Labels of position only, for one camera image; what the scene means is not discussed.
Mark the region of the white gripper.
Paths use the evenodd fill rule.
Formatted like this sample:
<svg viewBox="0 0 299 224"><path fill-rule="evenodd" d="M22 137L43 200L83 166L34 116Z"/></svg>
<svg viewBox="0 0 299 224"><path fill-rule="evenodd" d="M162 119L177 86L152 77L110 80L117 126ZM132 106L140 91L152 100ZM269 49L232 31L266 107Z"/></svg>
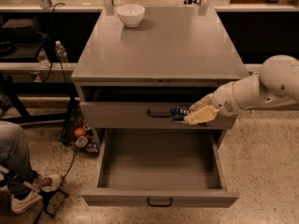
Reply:
<svg viewBox="0 0 299 224"><path fill-rule="evenodd" d="M192 104L189 108L191 112L184 117L184 122L197 125L214 120L218 114L225 117L239 114L242 107L235 96L236 84L237 82L224 84Z"/></svg>

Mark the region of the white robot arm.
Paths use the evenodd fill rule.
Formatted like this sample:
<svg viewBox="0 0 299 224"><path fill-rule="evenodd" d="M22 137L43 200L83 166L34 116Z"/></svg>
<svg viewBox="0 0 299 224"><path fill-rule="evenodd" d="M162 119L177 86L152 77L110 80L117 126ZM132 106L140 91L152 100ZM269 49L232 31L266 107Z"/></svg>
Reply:
<svg viewBox="0 0 299 224"><path fill-rule="evenodd" d="M299 102L299 61L287 55L267 59L257 74L218 87L190 106L184 118L189 125L231 117L256 107L276 107Z"/></svg>

